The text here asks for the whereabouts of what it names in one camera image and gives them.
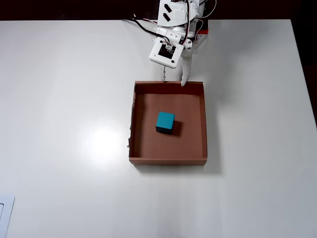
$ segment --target blue block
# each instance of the blue block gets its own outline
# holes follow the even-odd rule
[[[156,125],[157,132],[172,134],[175,115],[171,113],[160,112]]]

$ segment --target open cardboard box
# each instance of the open cardboard box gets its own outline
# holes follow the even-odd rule
[[[156,131],[159,112],[175,114],[171,135]],[[207,131],[202,82],[137,81],[129,158],[134,165],[204,165]]]

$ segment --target white table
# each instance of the white table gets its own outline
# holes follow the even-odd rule
[[[204,167],[134,167],[151,35],[122,21],[0,22],[7,238],[315,238],[317,130],[289,20],[210,21]],[[167,73],[167,80],[178,71]]]

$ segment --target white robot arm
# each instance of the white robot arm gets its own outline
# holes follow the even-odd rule
[[[149,59],[162,64],[162,81],[165,81],[165,67],[176,68],[180,57],[183,58],[183,75],[181,85],[189,78],[196,17],[203,15],[204,5],[200,0],[160,0],[158,10],[157,37]]]

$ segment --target dark background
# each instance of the dark background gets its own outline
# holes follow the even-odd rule
[[[317,118],[316,3],[301,0],[218,0],[208,19],[291,19]],[[214,6],[208,0],[206,11]],[[0,20],[157,19],[159,0],[0,0]]]

